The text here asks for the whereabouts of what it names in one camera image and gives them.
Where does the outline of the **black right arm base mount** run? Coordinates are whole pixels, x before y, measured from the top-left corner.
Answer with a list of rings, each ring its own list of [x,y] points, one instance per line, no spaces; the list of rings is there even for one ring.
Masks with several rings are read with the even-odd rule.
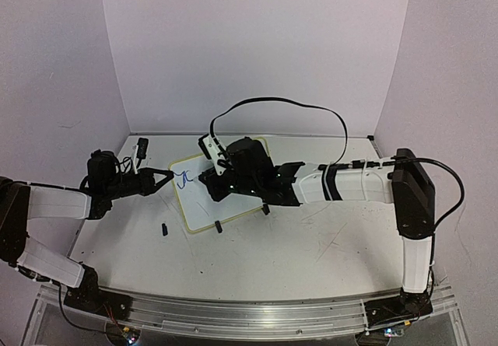
[[[364,304],[366,326],[369,330],[391,324],[404,323],[406,320],[417,320],[433,312],[431,292],[405,292],[383,299],[371,299]]]

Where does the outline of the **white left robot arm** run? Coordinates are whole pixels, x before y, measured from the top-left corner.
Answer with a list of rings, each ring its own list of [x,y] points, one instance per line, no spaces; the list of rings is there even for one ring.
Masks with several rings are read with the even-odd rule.
[[[97,150],[87,162],[79,188],[1,178],[1,260],[37,278],[69,288],[88,312],[100,311],[104,293],[86,280],[90,268],[56,253],[28,233],[28,222],[38,218],[100,220],[120,198],[155,194],[174,178],[170,170],[138,168],[124,171],[111,151]]]

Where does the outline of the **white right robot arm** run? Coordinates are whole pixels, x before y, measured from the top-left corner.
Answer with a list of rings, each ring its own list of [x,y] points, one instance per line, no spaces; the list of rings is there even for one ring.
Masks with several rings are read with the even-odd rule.
[[[435,187],[410,150],[398,150],[393,159],[277,166],[263,144],[249,137],[224,146],[207,134],[198,145],[212,164],[198,178],[215,202],[240,194],[283,207],[322,201],[394,205],[403,242],[402,293],[426,291],[433,258]]]

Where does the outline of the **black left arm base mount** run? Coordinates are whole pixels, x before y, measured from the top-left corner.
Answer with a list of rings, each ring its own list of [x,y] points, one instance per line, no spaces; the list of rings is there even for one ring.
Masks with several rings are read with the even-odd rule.
[[[126,320],[131,312],[131,296],[103,290],[98,285],[95,269],[85,264],[82,267],[82,281],[79,286],[67,289],[64,305],[99,316],[112,316],[114,320]]]

